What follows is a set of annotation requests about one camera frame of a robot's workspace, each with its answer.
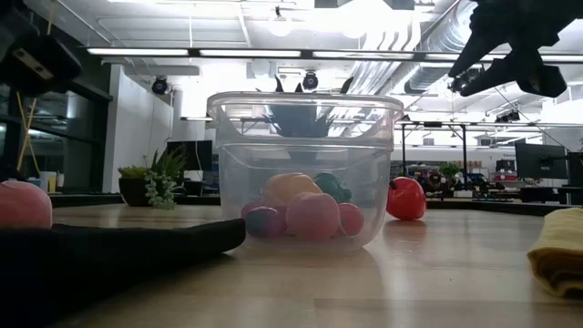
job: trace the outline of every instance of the security camera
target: security camera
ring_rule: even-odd
[[[315,72],[307,72],[303,78],[302,86],[305,90],[314,90],[318,87],[318,77]]]
[[[156,77],[156,81],[152,84],[152,92],[160,96],[167,95],[171,88],[166,80],[167,77]]]

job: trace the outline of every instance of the clear plastic container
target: clear plastic container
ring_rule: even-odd
[[[246,216],[248,246],[353,250],[381,229],[400,101],[228,92],[210,97],[208,108],[217,129],[223,217]],[[330,127],[312,124],[317,118]],[[297,195],[304,191],[312,193]],[[264,208],[247,214],[258,206],[278,214]]]

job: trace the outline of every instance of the pink object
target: pink object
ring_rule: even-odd
[[[414,179],[391,181],[386,211],[399,220],[419,220],[427,210],[427,199],[421,185]]]
[[[276,209],[264,206],[250,210],[244,219],[247,233],[257,238],[277,238],[287,229],[285,217]]]
[[[32,183],[0,183],[0,228],[50,229],[53,204],[44,191]]]
[[[253,210],[253,209],[258,208],[260,206],[261,206],[261,200],[254,200],[242,208],[242,210],[240,211],[240,216],[242,218],[245,218],[247,216],[247,213],[249,213],[250,210]]]
[[[304,192],[290,201],[285,220],[288,232],[307,241],[325,241],[340,227],[340,211],[330,195]]]
[[[358,206],[348,203],[338,205],[340,210],[340,228],[337,234],[356,236],[363,229],[364,216]]]

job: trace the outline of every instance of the towel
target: towel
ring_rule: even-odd
[[[547,292],[583,291],[583,209],[555,210],[528,253],[535,278]]]

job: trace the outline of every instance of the table surface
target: table surface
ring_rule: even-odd
[[[165,229],[214,220],[219,207],[55,209],[56,222],[82,226]],[[549,296],[532,279],[526,252],[542,225],[539,217],[430,210],[422,221],[387,217],[359,251],[240,247],[56,327],[581,328],[583,302]]]

